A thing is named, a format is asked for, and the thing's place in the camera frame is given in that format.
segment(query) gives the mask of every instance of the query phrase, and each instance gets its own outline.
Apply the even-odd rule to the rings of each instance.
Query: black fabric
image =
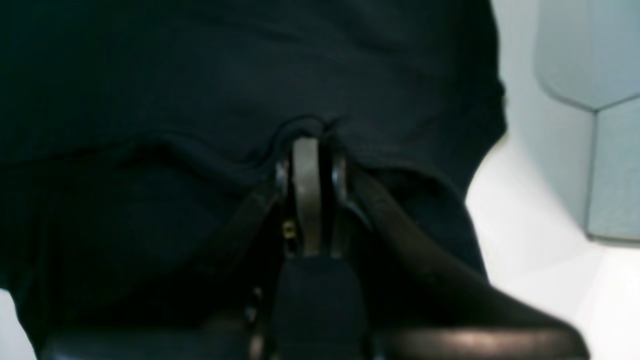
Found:
[[[488,0],[2,6],[0,287],[36,348],[80,305],[185,261],[292,138],[334,137],[459,204],[505,130]],[[472,231],[403,196],[483,272]]]

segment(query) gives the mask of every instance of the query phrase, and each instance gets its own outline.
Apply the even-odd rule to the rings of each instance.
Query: dark clothing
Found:
[[[14,3],[0,287],[36,348],[185,261],[300,135],[338,139],[484,272],[463,197],[505,130],[488,0]]]

